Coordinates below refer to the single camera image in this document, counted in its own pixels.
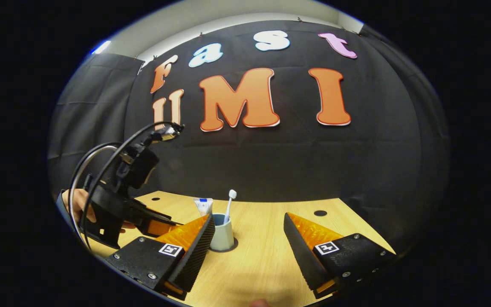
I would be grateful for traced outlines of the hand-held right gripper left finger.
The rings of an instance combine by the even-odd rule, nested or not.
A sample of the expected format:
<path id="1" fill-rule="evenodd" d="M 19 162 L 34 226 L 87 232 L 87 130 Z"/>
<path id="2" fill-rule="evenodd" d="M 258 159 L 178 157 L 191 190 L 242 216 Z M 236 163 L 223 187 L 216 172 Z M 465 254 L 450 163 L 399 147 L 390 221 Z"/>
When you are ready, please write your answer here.
<path id="1" fill-rule="evenodd" d="M 111 268 L 139 285 L 185 300 L 215 233 L 207 214 L 156 238 L 139 237 L 106 257 Z"/>

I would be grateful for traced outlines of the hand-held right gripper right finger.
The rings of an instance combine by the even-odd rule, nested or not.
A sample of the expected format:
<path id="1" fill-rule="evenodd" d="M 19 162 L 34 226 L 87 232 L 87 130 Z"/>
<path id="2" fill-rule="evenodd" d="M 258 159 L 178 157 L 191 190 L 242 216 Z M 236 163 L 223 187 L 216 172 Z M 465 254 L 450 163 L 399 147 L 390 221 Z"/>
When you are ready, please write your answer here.
<path id="1" fill-rule="evenodd" d="M 342 295 L 394 264 L 397 255 L 361 233 L 339 233 L 296 214 L 284 215 L 284 232 L 315 298 Z"/>

